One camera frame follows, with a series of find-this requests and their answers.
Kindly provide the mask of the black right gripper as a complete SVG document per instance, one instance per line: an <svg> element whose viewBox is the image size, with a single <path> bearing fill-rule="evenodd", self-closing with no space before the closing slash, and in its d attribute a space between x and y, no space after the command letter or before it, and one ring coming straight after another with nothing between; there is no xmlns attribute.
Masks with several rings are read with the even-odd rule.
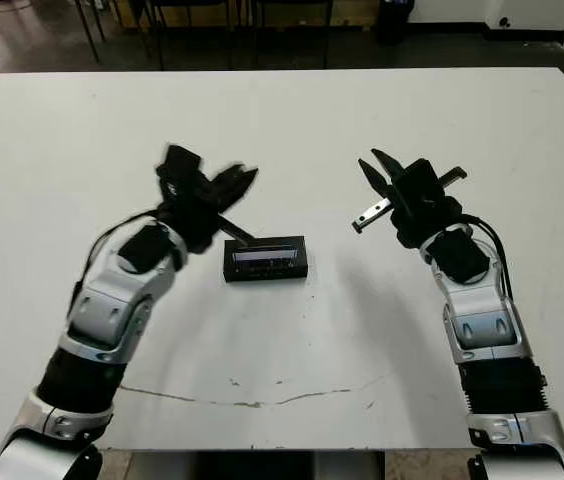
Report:
<svg viewBox="0 0 564 480"><path fill-rule="evenodd" d="M372 148L388 175L395 175L388 183L382 174L366 161L359 159L371 188L381 199L358 215L352 222L354 231L362 231L386 214L398 232L398 240L406 248L419 248L425 240L456 223L462 213L457 200L448 196L445 187L467 176L460 167L455 167L438 177L432 166L408 166L406 169L398 160L384 151Z"/></svg>

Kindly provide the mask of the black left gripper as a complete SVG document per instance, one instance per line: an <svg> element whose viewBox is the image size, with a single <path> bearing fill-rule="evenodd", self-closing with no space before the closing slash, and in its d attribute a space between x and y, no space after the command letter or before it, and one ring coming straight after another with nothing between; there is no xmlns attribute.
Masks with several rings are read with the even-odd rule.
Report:
<svg viewBox="0 0 564 480"><path fill-rule="evenodd" d="M207 250L218 232L229 235L239 245L251 246L255 237L224 217L243 198L258 174L241 163L227 166L212 179L194 174L186 181L160 179L163 196L157 218L179 234L190 253Z"/></svg>

